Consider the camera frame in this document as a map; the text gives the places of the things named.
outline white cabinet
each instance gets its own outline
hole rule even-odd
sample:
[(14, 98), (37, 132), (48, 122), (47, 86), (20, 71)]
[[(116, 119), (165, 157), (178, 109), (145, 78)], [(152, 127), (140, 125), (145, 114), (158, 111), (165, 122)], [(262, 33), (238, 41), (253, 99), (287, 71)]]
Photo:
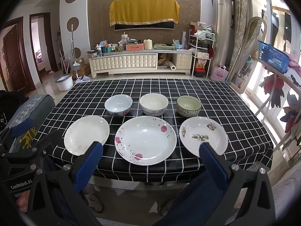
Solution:
[[(176, 70), (157, 69), (158, 53), (172, 53)], [(189, 51), (177, 52), (170, 50), (144, 50), (139, 52), (110, 53), (102, 57), (89, 59), (92, 78), (97, 73), (108, 72), (109, 74), (123, 73), (190, 73), (192, 53)]]

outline drying rack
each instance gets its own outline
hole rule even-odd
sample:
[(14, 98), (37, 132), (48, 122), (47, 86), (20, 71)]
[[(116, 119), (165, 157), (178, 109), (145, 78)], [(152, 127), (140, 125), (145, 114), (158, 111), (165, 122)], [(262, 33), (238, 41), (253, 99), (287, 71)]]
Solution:
[[(272, 99), (272, 95), (274, 93), (274, 90), (275, 90), (275, 85), (276, 85), (276, 80), (277, 78), (279, 77), (280, 79), (282, 79), (288, 86), (290, 86), (299, 96), (301, 96), (301, 89), (298, 88), (293, 82), (291, 82), (287, 77), (285, 77), (284, 74), (280, 73), (278, 70), (276, 70), (275, 68), (273, 68), (272, 66), (268, 65), (266, 62), (262, 61), (261, 59), (257, 58), (257, 57), (254, 57), (252, 56), (252, 59), (257, 61), (257, 62), (260, 62), (262, 64), (262, 66), (274, 73), (274, 84), (273, 84), (273, 87), (272, 87), (272, 91), (271, 91), (271, 94), (270, 94), (270, 97), (267, 98), (267, 100), (261, 105), (261, 107), (259, 107), (258, 111), (255, 113), (255, 115), (257, 116), (263, 109), (264, 107), (266, 106), (266, 104), (268, 103), (268, 107), (267, 109), (265, 110), (265, 113), (264, 113), (264, 116), (263, 116), (263, 119), (262, 119), (262, 123), (264, 124), (264, 120), (266, 119), (266, 116), (267, 116), (267, 112), (270, 108), (270, 104), (271, 104), (271, 99)], [(297, 122), (299, 116), (301, 115), (301, 109), (298, 113), (298, 115), (296, 116), (295, 120), (294, 120), (294, 124)], [(276, 150), (279, 150), (280, 147), (285, 143), (285, 141), (289, 138), (291, 134), (291, 131), (289, 131), (288, 133), (285, 134), (285, 136), (280, 140), (279, 143), (276, 143), (276, 147), (274, 148), (274, 152)]]
[[(191, 35), (190, 32), (191, 32), (191, 30), (189, 30), (188, 45), (195, 48), (195, 54), (192, 54), (192, 57), (193, 57), (192, 77), (193, 77), (193, 73), (194, 73), (194, 71), (195, 71), (195, 60), (196, 60), (196, 59), (205, 59), (205, 58), (197, 57), (197, 50), (198, 50), (198, 49), (207, 50), (206, 53), (208, 53), (208, 48), (198, 47), (198, 41), (201, 40), (201, 39), (199, 38), (199, 34), (198, 34), (198, 36), (195, 36), (195, 35)], [(207, 41), (212, 41), (212, 48), (214, 49), (215, 33), (207, 32), (207, 34), (213, 35), (213, 39), (206, 38), (204, 41), (206, 41), (206, 40), (207, 40)], [(193, 45), (192, 43), (190, 43), (190, 37), (194, 37), (194, 38), (197, 39), (197, 40), (196, 40), (196, 45)], [(210, 65), (211, 65), (211, 60), (212, 60), (212, 58), (206, 59), (206, 60), (207, 60), (207, 63), (208, 63), (208, 60), (209, 60), (208, 70), (207, 70), (207, 74), (206, 74), (206, 78), (208, 78), (208, 73), (209, 73), (209, 69), (210, 69)]]

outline yellow cloth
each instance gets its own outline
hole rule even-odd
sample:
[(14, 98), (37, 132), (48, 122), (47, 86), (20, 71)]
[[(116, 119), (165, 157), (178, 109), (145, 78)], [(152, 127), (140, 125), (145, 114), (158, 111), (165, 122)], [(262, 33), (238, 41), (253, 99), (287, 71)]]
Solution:
[(110, 5), (110, 26), (150, 25), (179, 22), (180, 6), (176, 0), (115, 0)]

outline shelf rack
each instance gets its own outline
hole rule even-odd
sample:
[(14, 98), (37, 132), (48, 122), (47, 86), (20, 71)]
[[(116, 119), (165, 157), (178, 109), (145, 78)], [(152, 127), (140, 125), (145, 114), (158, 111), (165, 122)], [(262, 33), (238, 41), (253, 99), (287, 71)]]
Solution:
[[(204, 48), (204, 47), (198, 47), (198, 46), (197, 46), (197, 45), (198, 45), (198, 41), (200, 40), (200, 39), (199, 39), (199, 35), (198, 35), (198, 36), (190, 35), (190, 32), (191, 32), (191, 30), (189, 30), (188, 45), (195, 48), (195, 54), (192, 54), (193, 59), (194, 59), (194, 60), (193, 60), (193, 68), (192, 68), (192, 77), (193, 77), (193, 73), (194, 73), (194, 71), (195, 71), (195, 60), (196, 60), (196, 59), (204, 59), (204, 58), (199, 58), (199, 57), (196, 56), (196, 55), (197, 55), (197, 50), (198, 50), (198, 49), (204, 49), (204, 50), (207, 50), (207, 52), (208, 52), (208, 49), (207, 49), (207, 48)], [(214, 48), (215, 33), (207, 32), (207, 34), (211, 34), (211, 35), (213, 36), (213, 39), (206, 38), (205, 40), (210, 40), (210, 41), (212, 41), (212, 48)], [(195, 37), (195, 38), (197, 39), (197, 41), (196, 41), (196, 46), (190, 43), (190, 37)], [(210, 70), (210, 65), (211, 65), (211, 60), (212, 60), (212, 58), (206, 59), (206, 60), (209, 60), (209, 65), (208, 65), (208, 70), (207, 70), (207, 75), (206, 75), (206, 78), (208, 78), (208, 73), (209, 73), (209, 70)]]

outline hand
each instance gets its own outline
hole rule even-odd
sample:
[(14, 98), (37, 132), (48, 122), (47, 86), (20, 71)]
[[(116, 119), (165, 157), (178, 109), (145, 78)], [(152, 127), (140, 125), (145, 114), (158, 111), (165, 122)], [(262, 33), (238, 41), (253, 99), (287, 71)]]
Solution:
[(17, 199), (17, 205), (22, 212), (27, 212), (29, 193), (30, 190), (24, 191)]

